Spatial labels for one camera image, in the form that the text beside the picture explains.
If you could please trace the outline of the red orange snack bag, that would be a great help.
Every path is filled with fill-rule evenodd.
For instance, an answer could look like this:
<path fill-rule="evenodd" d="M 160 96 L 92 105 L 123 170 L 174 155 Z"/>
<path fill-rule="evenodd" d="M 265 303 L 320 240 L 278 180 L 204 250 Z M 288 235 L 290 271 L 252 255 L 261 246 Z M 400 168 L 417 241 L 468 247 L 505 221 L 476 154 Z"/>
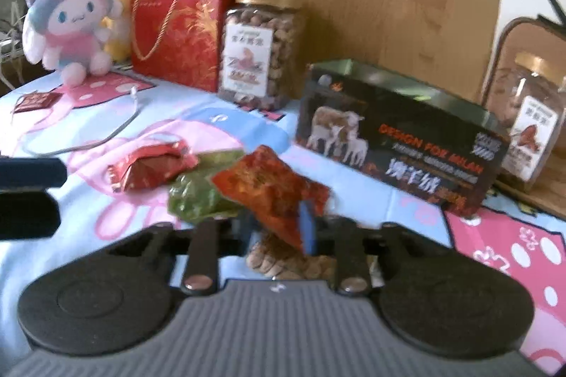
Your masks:
<path fill-rule="evenodd" d="M 310 201 L 314 214 L 321 216 L 331 195 L 328 186 L 299 175 L 266 145 L 216 173 L 211 182 L 225 198 L 248 208 L 267 230 L 297 250 L 303 250 L 299 203 Z"/>

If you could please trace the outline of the red snack packet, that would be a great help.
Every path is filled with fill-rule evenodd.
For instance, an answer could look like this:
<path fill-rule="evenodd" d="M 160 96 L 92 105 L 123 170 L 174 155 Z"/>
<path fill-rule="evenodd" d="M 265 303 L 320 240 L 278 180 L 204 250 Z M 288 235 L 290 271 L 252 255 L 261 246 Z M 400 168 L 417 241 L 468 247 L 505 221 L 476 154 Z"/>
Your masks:
<path fill-rule="evenodd" d="M 184 140 L 152 142 L 109 165 L 108 178 L 115 193 L 155 189 L 199 163 Z"/>

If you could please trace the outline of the round biscuit pack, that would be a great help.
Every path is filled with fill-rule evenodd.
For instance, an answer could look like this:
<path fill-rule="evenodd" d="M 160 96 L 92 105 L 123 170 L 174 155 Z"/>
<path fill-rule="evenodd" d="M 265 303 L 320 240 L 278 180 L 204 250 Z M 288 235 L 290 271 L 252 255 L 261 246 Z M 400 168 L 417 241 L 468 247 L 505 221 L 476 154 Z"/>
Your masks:
<path fill-rule="evenodd" d="M 256 273 L 275 280 L 332 281 L 336 270 L 333 257 L 304 255 L 271 233 L 264 233 L 250 248 L 246 263 Z"/>

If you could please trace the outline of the green snack packet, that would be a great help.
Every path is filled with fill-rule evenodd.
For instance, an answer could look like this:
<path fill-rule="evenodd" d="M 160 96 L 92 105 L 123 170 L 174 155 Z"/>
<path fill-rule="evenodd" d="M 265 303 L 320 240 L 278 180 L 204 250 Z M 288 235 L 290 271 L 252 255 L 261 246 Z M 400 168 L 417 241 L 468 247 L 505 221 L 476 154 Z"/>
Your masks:
<path fill-rule="evenodd" d="M 225 198 L 212 178 L 244 155 L 243 149 L 198 153 L 198 165 L 181 173 L 171 184 L 168 212 L 188 224 L 198 224 L 208 218 L 236 216 L 243 207 Z"/>

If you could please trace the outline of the black wool product box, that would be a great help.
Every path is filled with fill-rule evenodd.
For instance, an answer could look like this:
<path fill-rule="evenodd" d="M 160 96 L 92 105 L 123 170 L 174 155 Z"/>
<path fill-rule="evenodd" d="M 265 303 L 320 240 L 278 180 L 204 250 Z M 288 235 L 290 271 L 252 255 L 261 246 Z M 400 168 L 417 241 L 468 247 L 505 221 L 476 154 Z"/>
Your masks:
<path fill-rule="evenodd" d="M 461 217 L 481 207 L 509 146 L 492 112 L 355 60 L 309 66 L 295 139 Z"/>

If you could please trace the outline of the pink plush doll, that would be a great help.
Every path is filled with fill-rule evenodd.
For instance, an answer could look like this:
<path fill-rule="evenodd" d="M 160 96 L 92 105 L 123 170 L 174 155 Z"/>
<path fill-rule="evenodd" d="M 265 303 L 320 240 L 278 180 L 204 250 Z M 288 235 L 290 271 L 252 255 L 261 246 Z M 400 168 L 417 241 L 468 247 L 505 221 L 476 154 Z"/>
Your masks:
<path fill-rule="evenodd" d="M 112 57 L 105 52 L 111 30 L 103 19 L 122 14 L 119 0 L 25 0 L 22 46 L 29 63 L 57 71 L 62 84 L 80 86 L 89 75 L 103 76 Z"/>

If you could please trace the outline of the small dark red sachet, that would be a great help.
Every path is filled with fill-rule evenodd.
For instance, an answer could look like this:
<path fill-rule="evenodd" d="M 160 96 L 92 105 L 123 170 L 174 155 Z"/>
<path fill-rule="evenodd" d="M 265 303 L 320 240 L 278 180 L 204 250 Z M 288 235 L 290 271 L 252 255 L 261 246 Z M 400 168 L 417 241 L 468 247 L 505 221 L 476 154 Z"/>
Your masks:
<path fill-rule="evenodd" d="M 62 98 L 59 92 L 32 92 L 17 99 L 13 113 L 34 112 L 35 110 L 51 109 Z"/>

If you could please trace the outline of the nut jar, gold lid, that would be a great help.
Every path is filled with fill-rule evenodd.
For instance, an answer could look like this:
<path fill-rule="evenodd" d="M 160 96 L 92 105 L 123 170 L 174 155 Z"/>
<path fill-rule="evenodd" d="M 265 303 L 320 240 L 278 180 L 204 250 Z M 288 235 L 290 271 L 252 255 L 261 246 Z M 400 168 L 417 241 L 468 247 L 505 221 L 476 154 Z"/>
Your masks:
<path fill-rule="evenodd" d="M 565 75 L 526 51 L 493 73 L 485 107 L 506 128 L 509 147 L 501 181 L 528 192 L 535 185 L 565 120 Z"/>
<path fill-rule="evenodd" d="M 284 107 L 301 29 L 298 0 L 235 0 L 225 14 L 218 95 L 252 109 Z"/>

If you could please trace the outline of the red gift bag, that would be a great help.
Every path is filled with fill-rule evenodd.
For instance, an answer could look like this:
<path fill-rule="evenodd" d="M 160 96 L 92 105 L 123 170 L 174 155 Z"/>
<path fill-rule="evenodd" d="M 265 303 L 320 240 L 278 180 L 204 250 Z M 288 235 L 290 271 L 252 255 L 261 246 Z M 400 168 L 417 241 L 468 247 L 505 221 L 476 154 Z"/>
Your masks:
<path fill-rule="evenodd" d="M 233 3 L 234 0 L 131 0 L 133 70 L 215 92 L 225 13 Z"/>

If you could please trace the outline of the blue pink cartoon blanket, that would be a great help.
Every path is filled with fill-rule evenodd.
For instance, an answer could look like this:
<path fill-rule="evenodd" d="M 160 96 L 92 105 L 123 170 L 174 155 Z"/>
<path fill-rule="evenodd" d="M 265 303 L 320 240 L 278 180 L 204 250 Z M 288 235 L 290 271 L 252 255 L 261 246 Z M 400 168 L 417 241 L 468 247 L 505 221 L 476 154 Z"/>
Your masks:
<path fill-rule="evenodd" d="M 565 363 L 565 224 L 512 200 L 488 194 L 478 214 L 443 214 L 405 192 L 295 145 L 298 105 L 278 115 L 243 110 L 215 95 L 117 73 L 65 91 L 51 109 L 13 113 L 24 94 L 58 88 L 48 75 L 1 100 L 1 152 L 60 151 L 65 184 L 53 190 L 62 223 L 47 240 L 1 246 L 1 369 L 10 370 L 30 347 L 16 304 L 33 280 L 144 227 L 170 220 L 168 191 L 116 194 L 106 169 L 144 140 L 183 138 L 195 151 L 266 144 L 299 174 L 329 186 L 340 214 L 366 227 L 403 224 L 426 237 L 520 280 L 535 300 L 535 321 L 523 353 L 548 373 Z"/>

